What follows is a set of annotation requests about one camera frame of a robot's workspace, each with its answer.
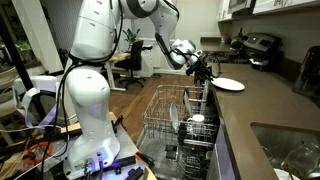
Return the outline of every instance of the white wall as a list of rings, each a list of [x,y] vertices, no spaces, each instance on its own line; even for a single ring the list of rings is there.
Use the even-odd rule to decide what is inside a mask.
[[[32,50],[49,72],[62,70],[60,58],[39,0],[12,0]]]
[[[243,34],[261,32],[282,38],[284,45],[281,50],[285,57],[296,62],[303,62],[311,46],[320,45],[320,12],[264,15],[235,21],[232,23],[231,37],[237,35],[240,27]]]
[[[48,9],[59,48],[70,50],[82,0],[41,0]]]
[[[220,0],[177,0],[180,20],[176,28],[177,39],[192,40],[201,48],[201,36],[218,36],[217,14]]]

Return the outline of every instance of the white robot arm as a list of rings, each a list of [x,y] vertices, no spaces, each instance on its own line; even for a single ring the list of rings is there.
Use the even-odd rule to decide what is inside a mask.
[[[110,166],[120,150],[109,117],[110,88],[100,75],[99,66],[116,49],[112,48],[114,39],[119,39],[116,27],[123,15],[128,19],[150,17],[155,25],[155,38],[171,68],[187,65],[191,69],[189,74],[204,71],[211,78],[199,61],[202,51],[195,52],[191,41],[177,40],[170,47],[169,39],[179,19],[179,12],[170,0],[83,0],[65,72],[66,87],[82,129],[64,161],[68,179]]]

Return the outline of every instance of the stainless steel sink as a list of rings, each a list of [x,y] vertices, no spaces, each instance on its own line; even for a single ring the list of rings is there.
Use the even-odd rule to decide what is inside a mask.
[[[251,128],[261,148],[274,168],[281,169],[281,163],[301,142],[320,145],[320,132],[304,129],[253,123]]]

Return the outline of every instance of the white plate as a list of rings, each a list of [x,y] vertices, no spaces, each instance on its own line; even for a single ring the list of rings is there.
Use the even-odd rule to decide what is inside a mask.
[[[178,110],[175,101],[173,101],[170,105],[170,120],[173,126],[173,129],[178,131]]]
[[[191,112],[191,107],[189,102],[189,95],[187,93],[187,90],[184,90],[183,99],[184,99],[184,104],[186,105],[186,109],[189,112],[189,115],[192,117],[192,112]]]
[[[290,175],[287,171],[281,170],[281,169],[273,169],[274,172],[276,172],[279,180],[291,180]],[[292,175],[294,180],[300,180],[299,178],[297,178],[296,176]]]
[[[211,83],[215,86],[231,91],[241,91],[245,88],[242,83],[228,78],[215,78]]]

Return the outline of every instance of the desk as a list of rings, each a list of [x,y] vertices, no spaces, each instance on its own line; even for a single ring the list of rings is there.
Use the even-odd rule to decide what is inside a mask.
[[[112,69],[111,65],[115,62],[125,60],[130,57],[129,53],[122,53],[121,51],[116,51],[114,55],[109,59],[109,61],[105,64],[105,68],[107,69],[108,74],[108,80],[109,80],[109,86],[111,90],[117,90],[117,91],[125,91],[125,88],[117,88],[114,84],[114,79],[112,75]]]

